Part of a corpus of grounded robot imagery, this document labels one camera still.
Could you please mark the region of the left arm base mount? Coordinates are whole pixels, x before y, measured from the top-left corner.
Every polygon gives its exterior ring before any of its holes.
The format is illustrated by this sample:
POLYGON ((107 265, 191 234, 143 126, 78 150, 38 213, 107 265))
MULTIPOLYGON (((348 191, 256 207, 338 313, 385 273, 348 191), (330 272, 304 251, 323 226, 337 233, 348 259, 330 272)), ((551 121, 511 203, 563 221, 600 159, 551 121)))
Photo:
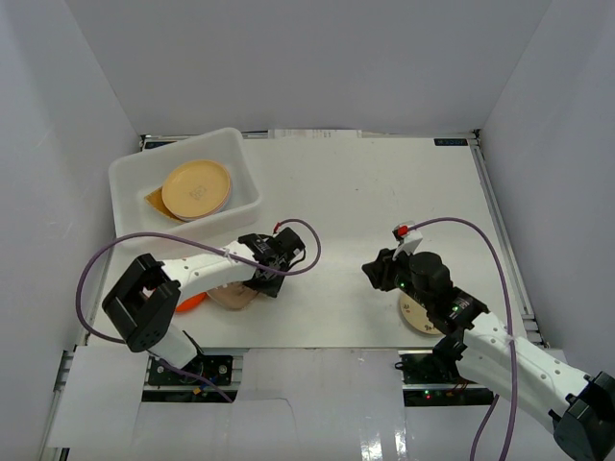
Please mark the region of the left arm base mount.
POLYGON ((232 355, 197 356, 185 371, 207 379, 228 398, 202 380, 172 372, 153 358, 146 374, 142 400, 158 403, 230 403, 235 400, 238 385, 234 383, 232 355))

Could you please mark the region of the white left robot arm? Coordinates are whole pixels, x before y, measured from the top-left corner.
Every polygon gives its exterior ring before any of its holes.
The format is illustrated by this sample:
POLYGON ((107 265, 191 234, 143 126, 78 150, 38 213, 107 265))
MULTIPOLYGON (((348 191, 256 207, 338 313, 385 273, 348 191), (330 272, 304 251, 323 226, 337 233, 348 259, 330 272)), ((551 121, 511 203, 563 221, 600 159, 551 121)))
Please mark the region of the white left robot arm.
POLYGON ((203 372, 196 342, 172 324, 179 304, 232 283, 275 298, 284 273, 306 246, 291 229, 267 236, 246 234, 225 247, 190 257, 156 260, 138 256, 102 302, 104 312, 131 352, 149 352, 170 365, 180 382, 203 372))

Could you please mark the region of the woven bamboo fan tray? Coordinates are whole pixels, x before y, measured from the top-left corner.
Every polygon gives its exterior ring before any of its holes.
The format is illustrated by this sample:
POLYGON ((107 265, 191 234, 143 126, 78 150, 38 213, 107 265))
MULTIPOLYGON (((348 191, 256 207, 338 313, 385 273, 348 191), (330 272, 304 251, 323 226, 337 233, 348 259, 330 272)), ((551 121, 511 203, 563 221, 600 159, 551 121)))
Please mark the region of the woven bamboo fan tray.
POLYGON ((144 200, 149 206, 151 206, 156 211, 159 211, 160 213, 164 213, 167 211, 167 208, 162 200, 160 187, 147 194, 144 197, 144 200))

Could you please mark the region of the brown square plate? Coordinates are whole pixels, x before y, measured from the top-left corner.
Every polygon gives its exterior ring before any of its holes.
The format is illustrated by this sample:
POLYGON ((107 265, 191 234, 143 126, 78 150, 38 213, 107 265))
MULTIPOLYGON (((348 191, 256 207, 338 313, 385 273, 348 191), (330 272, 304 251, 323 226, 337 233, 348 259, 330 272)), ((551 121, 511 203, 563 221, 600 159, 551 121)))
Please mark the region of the brown square plate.
POLYGON ((213 288, 208 296, 221 307, 238 311, 245 309, 258 296, 258 292, 245 286, 242 282, 233 282, 213 288))

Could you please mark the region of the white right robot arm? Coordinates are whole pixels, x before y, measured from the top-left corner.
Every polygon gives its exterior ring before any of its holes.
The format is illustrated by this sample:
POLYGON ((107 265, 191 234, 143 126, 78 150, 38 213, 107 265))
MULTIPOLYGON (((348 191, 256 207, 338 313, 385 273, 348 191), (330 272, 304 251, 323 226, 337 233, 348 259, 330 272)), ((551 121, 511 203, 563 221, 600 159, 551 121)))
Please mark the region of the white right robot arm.
POLYGON ((614 379, 563 363, 525 337, 510 335, 478 298, 454 286, 439 255, 380 250, 362 265, 372 286, 399 289, 443 333, 434 350, 443 381, 474 381, 544 426, 574 460, 604 460, 614 449, 614 379))

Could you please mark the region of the yellow round plate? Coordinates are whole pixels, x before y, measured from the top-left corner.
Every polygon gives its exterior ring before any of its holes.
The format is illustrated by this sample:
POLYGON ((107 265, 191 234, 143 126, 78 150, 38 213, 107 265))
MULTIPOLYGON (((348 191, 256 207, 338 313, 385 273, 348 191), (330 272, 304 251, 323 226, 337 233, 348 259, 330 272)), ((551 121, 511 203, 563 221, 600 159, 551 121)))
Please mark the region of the yellow round plate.
POLYGON ((221 163, 209 159, 186 162, 173 170, 161 187, 166 208, 183 221, 220 210, 231 196, 232 178, 221 163))

